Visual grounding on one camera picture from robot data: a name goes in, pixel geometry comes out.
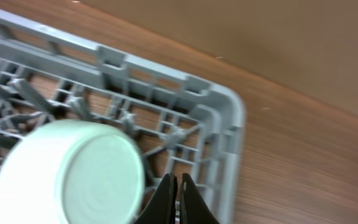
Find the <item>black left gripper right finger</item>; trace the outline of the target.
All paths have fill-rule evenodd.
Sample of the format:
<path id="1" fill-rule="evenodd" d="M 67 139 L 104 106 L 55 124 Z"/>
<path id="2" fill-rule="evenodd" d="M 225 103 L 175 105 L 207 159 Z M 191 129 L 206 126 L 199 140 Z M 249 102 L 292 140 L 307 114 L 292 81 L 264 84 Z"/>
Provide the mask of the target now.
<path id="1" fill-rule="evenodd" d="M 187 173 L 182 173 L 180 186 L 180 224 L 219 224 Z"/>

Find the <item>green bowl with rice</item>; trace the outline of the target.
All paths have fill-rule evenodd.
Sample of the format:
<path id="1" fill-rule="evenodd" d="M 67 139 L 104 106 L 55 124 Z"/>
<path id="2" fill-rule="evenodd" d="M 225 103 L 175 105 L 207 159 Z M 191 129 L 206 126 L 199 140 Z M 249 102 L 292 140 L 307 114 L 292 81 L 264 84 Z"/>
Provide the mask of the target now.
<path id="1" fill-rule="evenodd" d="M 134 223 L 145 174 L 135 141 L 65 119 L 20 140 L 0 167 L 0 224 Z"/>

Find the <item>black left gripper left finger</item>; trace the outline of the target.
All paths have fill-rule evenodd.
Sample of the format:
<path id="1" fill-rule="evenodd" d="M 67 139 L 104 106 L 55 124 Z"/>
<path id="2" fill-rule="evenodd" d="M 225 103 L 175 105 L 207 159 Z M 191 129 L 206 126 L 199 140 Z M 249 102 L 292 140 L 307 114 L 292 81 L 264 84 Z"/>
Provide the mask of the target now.
<path id="1" fill-rule="evenodd" d="M 174 224 L 177 191 L 177 178 L 173 174 L 165 174 L 148 204 L 134 223 Z"/>

